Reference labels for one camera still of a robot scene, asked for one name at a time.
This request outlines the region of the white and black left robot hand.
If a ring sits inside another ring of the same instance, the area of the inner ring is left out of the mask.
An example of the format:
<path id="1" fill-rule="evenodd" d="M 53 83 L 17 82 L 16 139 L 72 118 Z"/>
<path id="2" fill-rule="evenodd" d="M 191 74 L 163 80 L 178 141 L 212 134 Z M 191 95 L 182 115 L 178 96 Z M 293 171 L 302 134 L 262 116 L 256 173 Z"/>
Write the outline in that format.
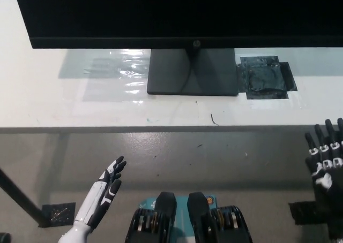
<path id="1" fill-rule="evenodd" d="M 125 165 L 124 157 L 120 156 L 104 170 L 81 204 L 76 221 L 96 229 L 121 186 L 120 176 Z"/>

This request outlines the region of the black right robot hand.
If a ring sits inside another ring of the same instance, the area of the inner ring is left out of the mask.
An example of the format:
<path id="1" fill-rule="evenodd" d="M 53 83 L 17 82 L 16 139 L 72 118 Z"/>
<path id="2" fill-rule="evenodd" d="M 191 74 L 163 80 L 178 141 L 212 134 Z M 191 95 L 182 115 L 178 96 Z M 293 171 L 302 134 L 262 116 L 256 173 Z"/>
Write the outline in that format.
<path id="1" fill-rule="evenodd" d="M 330 119 L 325 121 L 328 136 L 315 125 L 319 145 L 310 133 L 305 134 L 309 146 L 305 163 L 320 213 L 330 225 L 342 226 L 342 118 L 337 119 L 337 125 L 336 131 Z"/>

